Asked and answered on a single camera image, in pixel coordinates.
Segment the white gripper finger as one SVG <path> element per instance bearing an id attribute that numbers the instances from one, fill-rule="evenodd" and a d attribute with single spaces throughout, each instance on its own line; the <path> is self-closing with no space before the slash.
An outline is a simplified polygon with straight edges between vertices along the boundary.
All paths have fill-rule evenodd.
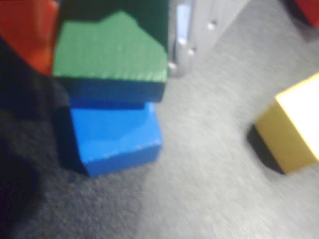
<path id="1" fill-rule="evenodd" d="M 171 0 L 169 76 L 182 77 L 196 67 L 247 3 L 247 0 Z"/>

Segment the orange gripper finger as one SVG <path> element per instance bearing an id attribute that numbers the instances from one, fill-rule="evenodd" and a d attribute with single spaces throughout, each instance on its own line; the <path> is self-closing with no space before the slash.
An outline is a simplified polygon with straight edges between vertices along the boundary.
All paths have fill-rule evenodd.
<path id="1" fill-rule="evenodd" d="M 29 66 L 51 75 L 59 3 L 55 0 L 2 0 L 0 36 Z"/>

